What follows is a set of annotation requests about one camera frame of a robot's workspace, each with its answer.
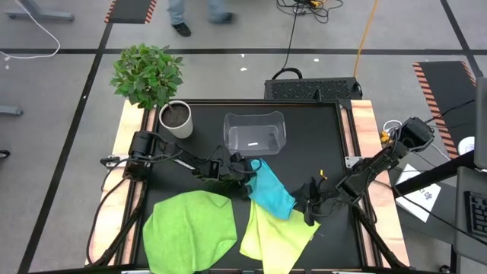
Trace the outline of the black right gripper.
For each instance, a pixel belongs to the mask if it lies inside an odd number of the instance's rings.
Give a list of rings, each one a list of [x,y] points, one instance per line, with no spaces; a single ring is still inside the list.
[[[321,188],[326,181],[327,178],[325,176],[322,176],[319,180],[311,177],[309,183],[304,183],[299,189],[291,193],[295,198],[293,209],[304,212],[304,222],[308,226],[314,226],[317,218],[330,216],[341,203],[336,191],[323,190]],[[333,201],[331,209],[327,213],[316,212],[329,199]]]

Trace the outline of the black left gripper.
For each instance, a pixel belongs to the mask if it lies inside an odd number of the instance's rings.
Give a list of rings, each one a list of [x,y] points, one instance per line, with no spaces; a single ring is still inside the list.
[[[194,177],[210,183],[211,188],[221,195],[238,196],[248,199],[252,194],[251,160],[240,153],[234,153],[227,161],[224,148],[218,145],[206,158],[193,157]]]

